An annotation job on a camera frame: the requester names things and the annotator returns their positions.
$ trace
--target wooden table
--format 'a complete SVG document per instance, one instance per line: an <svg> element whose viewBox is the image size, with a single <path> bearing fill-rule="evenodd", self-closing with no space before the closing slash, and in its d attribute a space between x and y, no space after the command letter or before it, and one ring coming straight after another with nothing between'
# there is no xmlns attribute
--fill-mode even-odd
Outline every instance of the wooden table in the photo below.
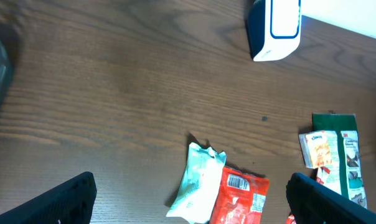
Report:
<svg viewBox="0 0 376 224"><path fill-rule="evenodd" d="M262 223L283 223L288 179L311 173L298 131L329 110L357 115L376 212L376 40L304 17L298 50L255 63L249 8L0 0L0 22L17 33L5 34L16 71L0 110L0 213L88 170L98 187L93 223L185 223L165 214L191 133L265 174Z"/></svg>

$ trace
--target label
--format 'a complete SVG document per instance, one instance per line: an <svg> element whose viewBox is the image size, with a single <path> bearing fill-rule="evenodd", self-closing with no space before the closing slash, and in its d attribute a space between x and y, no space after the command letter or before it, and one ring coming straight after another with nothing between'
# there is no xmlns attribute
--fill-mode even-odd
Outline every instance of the label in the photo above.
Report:
<svg viewBox="0 0 376 224"><path fill-rule="evenodd" d="M324 182L324 186L341 195L342 190L340 186L340 159L337 147L337 134L335 131L325 131L325 135L327 136L327 143L329 145L329 149L331 150L332 165L325 166L331 172Z"/></svg>
<svg viewBox="0 0 376 224"><path fill-rule="evenodd" d="M241 190L250 190L249 181L232 174L228 176L227 186Z"/></svg>
<svg viewBox="0 0 376 224"><path fill-rule="evenodd" d="M251 204L251 212L263 212L265 204L265 196L259 194L253 194L253 202Z"/></svg>
<svg viewBox="0 0 376 224"><path fill-rule="evenodd" d="M347 171L347 186L349 199L367 208L364 183L361 176L358 134L356 131L342 131L345 152L345 169Z"/></svg>

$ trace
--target red snack bag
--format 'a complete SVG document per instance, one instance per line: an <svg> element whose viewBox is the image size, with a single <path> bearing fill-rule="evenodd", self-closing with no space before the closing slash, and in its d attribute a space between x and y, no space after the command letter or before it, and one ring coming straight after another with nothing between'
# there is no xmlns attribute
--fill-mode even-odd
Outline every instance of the red snack bag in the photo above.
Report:
<svg viewBox="0 0 376 224"><path fill-rule="evenodd" d="M259 224L270 181L223 168L210 224Z"/></svg>
<svg viewBox="0 0 376 224"><path fill-rule="evenodd" d="M286 224L296 224L296 220L294 219L293 215L290 215L286 220Z"/></svg>

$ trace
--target green package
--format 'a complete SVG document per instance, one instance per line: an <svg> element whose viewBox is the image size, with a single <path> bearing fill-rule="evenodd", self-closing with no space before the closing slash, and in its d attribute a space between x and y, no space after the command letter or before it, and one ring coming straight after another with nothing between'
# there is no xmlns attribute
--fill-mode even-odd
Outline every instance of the green package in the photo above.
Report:
<svg viewBox="0 0 376 224"><path fill-rule="evenodd" d="M339 184L341 191L338 193L367 208L355 115L313 114L313 126L315 131L335 131L337 134L339 176L327 181Z"/></svg>

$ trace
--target white wall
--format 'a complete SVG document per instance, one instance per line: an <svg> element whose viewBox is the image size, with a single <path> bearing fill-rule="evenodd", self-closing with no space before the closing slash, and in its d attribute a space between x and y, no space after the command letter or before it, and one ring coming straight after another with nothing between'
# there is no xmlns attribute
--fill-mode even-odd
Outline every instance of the white wall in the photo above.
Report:
<svg viewBox="0 0 376 224"><path fill-rule="evenodd" d="M376 0L302 0L303 15L376 38Z"/></svg>

